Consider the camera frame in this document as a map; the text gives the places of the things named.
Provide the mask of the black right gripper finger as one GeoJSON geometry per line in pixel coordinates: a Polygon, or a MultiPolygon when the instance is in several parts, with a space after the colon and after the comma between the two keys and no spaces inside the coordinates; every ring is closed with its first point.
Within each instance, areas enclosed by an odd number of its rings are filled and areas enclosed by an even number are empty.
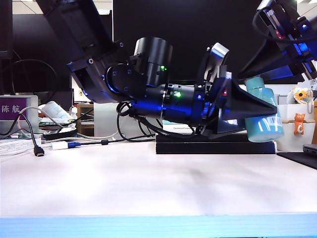
{"type": "Polygon", "coordinates": [[[285,65],[295,65],[287,52],[280,49],[277,43],[264,40],[256,54],[238,73],[238,79],[262,76],[262,73],[285,65]]]}
{"type": "Polygon", "coordinates": [[[264,81],[303,82],[302,73],[304,72],[305,68],[302,64],[285,65],[262,73],[262,78],[264,81]]]}

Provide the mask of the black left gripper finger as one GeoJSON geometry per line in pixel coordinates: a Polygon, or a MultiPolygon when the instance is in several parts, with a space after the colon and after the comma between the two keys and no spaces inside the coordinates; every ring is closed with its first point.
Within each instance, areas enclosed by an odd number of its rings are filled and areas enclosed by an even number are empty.
{"type": "Polygon", "coordinates": [[[231,81],[227,101],[221,110],[221,119],[245,119],[277,113],[277,107],[241,89],[231,81]]]}
{"type": "Polygon", "coordinates": [[[210,122],[213,134],[221,135],[225,133],[235,133],[246,130],[244,119],[229,119],[222,120],[215,118],[210,122]]]}

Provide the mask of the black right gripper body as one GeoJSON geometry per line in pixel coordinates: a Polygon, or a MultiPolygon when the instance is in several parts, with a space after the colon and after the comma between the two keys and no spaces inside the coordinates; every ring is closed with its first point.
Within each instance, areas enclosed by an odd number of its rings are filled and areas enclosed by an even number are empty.
{"type": "Polygon", "coordinates": [[[271,22],[275,30],[272,36],[280,49],[287,52],[292,63],[303,65],[308,79],[316,79],[313,61],[317,60],[317,16],[272,14],[271,22]]]}

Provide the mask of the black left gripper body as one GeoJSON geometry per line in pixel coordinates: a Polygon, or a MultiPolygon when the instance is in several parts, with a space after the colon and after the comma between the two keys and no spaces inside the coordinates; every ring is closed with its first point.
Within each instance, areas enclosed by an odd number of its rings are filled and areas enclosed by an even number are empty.
{"type": "Polygon", "coordinates": [[[219,76],[216,76],[214,80],[204,81],[204,109],[202,111],[202,121],[196,128],[196,133],[201,135],[216,135],[212,132],[210,122],[215,118],[221,119],[221,110],[227,101],[231,81],[232,73],[227,71],[219,73],[219,76]]]}

